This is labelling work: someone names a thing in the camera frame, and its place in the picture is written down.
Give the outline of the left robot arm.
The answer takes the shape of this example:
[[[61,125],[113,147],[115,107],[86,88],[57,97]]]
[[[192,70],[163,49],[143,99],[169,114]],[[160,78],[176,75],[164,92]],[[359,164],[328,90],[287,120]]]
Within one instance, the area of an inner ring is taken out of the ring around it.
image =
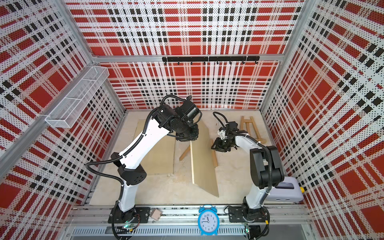
[[[192,102],[192,96],[185,99],[175,95],[166,95],[159,107],[151,110],[145,120],[143,130],[124,150],[109,160],[89,162],[86,169],[101,177],[110,178],[120,183],[120,194],[113,207],[108,222],[110,224],[130,222],[140,219],[135,210],[135,198],[139,184],[147,173],[141,165],[144,157],[165,136],[180,142],[195,141],[199,135],[198,123],[202,112]],[[95,165],[114,163],[118,167],[118,176],[94,170]]]

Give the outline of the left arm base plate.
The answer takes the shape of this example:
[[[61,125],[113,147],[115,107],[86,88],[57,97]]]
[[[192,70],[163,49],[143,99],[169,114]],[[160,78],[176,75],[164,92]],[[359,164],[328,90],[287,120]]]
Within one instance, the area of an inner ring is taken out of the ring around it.
[[[123,212],[119,206],[113,208],[111,210],[108,223],[111,224],[114,222],[115,224],[122,223],[144,223],[146,224],[149,219],[151,208],[148,207],[139,207],[132,208],[126,212]]]

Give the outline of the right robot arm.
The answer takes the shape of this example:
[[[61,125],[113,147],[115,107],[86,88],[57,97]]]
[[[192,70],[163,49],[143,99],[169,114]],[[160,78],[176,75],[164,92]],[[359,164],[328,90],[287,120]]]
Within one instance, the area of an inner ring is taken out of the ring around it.
[[[250,156],[250,174],[253,181],[250,192],[244,197],[242,215],[246,222],[267,220],[268,212],[264,201],[285,178],[277,148],[265,146],[261,141],[251,137],[245,130],[240,130],[234,121],[219,113],[213,116],[221,124],[219,137],[214,141],[211,149],[217,152],[230,152],[232,148],[241,148]]]

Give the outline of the small wooden easel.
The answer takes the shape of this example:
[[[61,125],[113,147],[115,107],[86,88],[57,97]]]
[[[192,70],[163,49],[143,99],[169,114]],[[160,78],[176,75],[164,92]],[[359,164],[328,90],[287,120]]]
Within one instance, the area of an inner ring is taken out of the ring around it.
[[[267,143],[267,140],[262,138],[262,135],[258,129],[255,118],[253,116],[241,116],[240,130],[246,131],[249,135],[251,135],[253,138],[258,140],[262,144]]]

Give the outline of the wooden board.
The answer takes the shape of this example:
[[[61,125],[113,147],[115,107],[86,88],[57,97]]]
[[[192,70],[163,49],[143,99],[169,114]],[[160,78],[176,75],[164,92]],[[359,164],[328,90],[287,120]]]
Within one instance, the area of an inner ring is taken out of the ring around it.
[[[199,136],[197,140],[191,141],[191,143],[197,143],[200,141],[210,141],[209,129],[204,122],[200,121]],[[195,186],[206,191],[207,193],[219,197],[219,189],[216,177],[216,170],[211,161],[204,161],[203,165],[198,165],[196,161],[192,164],[192,182]]]
[[[157,140],[160,134],[165,134],[165,136],[138,163],[138,157],[145,153],[148,149],[147,145]],[[121,163],[129,169],[133,169],[140,164],[148,175],[172,174],[174,172],[175,141],[175,138],[166,134],[166,129],[159,128],[159,123],[156,120],[150,120],[146,135],[133,151],[123,157]]]

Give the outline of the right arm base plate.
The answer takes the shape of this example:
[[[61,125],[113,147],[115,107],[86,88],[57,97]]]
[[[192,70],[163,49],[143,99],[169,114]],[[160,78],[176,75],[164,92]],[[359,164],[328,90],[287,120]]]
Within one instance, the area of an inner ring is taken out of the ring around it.
[[[246,206],[228,207],[228,216],[231,223],[267,223],[270,222],[270,213],[267,208],[248,209]]]

